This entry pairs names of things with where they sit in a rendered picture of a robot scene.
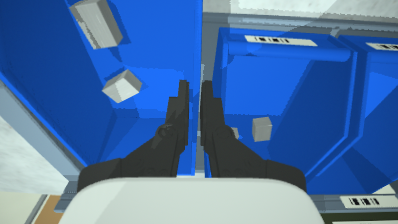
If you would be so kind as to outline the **dark grey shelf rack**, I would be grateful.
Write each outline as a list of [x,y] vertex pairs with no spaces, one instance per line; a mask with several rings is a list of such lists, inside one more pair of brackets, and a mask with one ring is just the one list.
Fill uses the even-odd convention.
[[[203,12],[201,78],[195,173],[205,173],[200,138],[201,86],[212,80],[218,32],[227,28],[314,33],[329,42],[339,35],[398,38],[398,23],[295,16]],[[85,167],[74,154],[0,79],[0,116],[69,182],[54,212],[64,213],[76,196],[78,175]],[[396,194],[309,194],[319,213],[398,212]]]

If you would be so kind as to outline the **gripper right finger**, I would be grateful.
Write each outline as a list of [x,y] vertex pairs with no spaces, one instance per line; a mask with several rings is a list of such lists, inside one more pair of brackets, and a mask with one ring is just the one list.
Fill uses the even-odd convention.
[[258,178],[280,180],[307,193],[303,172],[294,166],[264,160],[239,141],[225,125],[222,99],[213,97],[212,80],[201,86],[200,138],[209,155],[211,178]]

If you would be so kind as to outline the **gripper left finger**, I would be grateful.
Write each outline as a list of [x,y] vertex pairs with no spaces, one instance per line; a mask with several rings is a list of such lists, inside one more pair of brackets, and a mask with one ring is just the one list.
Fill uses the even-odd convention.
[[[188,117],[188,129],[187,129]],[[179,80],[178,97],[169,96],[165,124],[155,136],[129,153],[86,166],[79,174],[77,192],[113,178],[176,178],[180,154],[188,146],[189,82]]]

